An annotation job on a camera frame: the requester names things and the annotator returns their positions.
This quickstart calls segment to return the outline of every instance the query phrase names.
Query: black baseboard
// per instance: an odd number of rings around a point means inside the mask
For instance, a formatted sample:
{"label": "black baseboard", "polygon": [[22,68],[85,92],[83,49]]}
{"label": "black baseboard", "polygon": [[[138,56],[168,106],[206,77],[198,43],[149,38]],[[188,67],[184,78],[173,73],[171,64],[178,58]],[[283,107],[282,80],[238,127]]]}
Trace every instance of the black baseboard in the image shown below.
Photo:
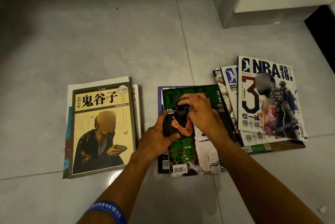
{"label": "black baseboard", "polygon": [[327,5],[320,6],[306,20],[309,31],[335,73],[335,15]]}

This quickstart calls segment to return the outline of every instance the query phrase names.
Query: person's left hand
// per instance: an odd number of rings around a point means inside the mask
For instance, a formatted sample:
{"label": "person's left hand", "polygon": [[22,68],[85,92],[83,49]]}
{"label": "person's left hand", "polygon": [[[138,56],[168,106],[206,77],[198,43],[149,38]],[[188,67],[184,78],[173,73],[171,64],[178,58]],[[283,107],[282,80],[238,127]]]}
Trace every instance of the person's left hand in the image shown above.
{"label": "person's left hand", "polygon": [[169,137],[163,135],[163,122],[166,116],[164,111],[158,116],[157,122],[153,127],[142,134],[139,141],[136,152],[143,157],[148,157],[150,161],[153,161],[159,155],[163,154],[172,142],[176,141],[179,137],[179,133],[172,134]]}

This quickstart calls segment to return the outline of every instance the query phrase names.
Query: nba logo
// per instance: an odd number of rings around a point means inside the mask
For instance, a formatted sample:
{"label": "nba logo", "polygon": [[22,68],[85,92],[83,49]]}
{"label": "nba logo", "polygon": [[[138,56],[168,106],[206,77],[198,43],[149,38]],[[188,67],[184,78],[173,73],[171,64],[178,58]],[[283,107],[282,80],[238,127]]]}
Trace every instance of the nba logo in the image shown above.
{"label": "nba logo", "polygon": [[242,71],[250,72],[250,59],[249,58],[242,59]]}
{"label": "nba logo", "polygon": [[234,83],[236,84],[236,77],[234,75],[234,71],[232,70],[232,68],[229,68],[229,69],[226,69],[225,70],[225,73],[226,73],[226,76],[227,76],[227,79],[228,79],[228,82],[230,84]]}

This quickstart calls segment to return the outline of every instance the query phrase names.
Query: gray tile floor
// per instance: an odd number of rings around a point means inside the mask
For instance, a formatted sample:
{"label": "gray tile floor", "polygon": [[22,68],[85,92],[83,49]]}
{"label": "gray tile floor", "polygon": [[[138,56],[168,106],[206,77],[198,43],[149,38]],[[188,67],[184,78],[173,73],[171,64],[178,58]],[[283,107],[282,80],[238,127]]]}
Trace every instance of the gray tile floor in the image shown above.
{"label": "gray tile floor", "polygon": [[[68,84],[131,76],[142,86],[147,129],[157,86],[215,83],[212,70],[238,55],[293,66],[310,141],[254,158],[325,223],[335,221],[335,75],[304,23],[223,30],[212,0],[29,0],[21,8],[0,40],[2,223],[75,223],[113,176],[62,180]],[[153,163],[130,223],[253,221],[228,173],[170,179]]]}

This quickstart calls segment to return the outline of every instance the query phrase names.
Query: hand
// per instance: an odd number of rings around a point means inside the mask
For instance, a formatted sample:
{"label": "hand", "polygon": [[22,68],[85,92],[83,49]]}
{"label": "hand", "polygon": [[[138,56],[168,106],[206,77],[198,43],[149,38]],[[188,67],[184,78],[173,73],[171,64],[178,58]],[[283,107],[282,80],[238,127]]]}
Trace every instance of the hand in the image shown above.
{"label": "hand", "polygon": [[174,117],[172,117],[172,118],[173,118],[173,121],[172,121],[171,125],[172,125],[173,127],[175,127],[176,129],[178,129],[178,127],[179,127],[179,123],[177,122],[177,120],[176,120]]}
{"label": "hand", "polygon": [[163,135],[163,121],[165,116],[166,111],[158,116],[157,122],[153,127],[148,128],[148,130],[142,134],[136,150],[137,154],[140,154],[143,158],[148,158],[151,162],[164,153],[170,144],[180,137],[179,133],[172,134],[169,137]]}
{"label": "hand", "polygon": [[204,93],[184,94],[180,97],[178,105],[188,104],[189,117],[192,123],[203,133],[208,134],[213,126],[218,126],[213,115],[210,100]]}
{"label": "hand", "polygon": [[109,148],[107,150],[107,154],[112,157],[112,156],[118,156],[120,155],[124,150],[123,149],[115,149],[115,146],[117,146],[118,144],[116,145],[113,145],[111,148]]}

